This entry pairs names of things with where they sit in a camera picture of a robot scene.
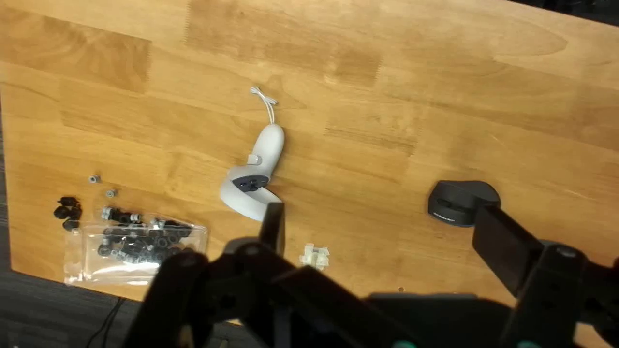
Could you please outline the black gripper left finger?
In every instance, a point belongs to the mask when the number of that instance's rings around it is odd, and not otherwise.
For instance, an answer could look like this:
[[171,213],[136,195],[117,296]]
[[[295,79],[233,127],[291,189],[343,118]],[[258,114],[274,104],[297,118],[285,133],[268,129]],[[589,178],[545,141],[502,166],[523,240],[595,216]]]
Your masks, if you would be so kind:
[[258,240],[276,255],[283,253],[283,205],[268,203],[260,222]]

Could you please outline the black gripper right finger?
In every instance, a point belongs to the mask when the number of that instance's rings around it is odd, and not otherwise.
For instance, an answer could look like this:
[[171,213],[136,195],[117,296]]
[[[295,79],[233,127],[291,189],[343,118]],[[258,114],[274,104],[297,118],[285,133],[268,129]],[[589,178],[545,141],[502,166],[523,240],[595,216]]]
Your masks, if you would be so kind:
[[477,211],[471,247],[512,296],[525,284],[543,249],[537,238],[492,205]]

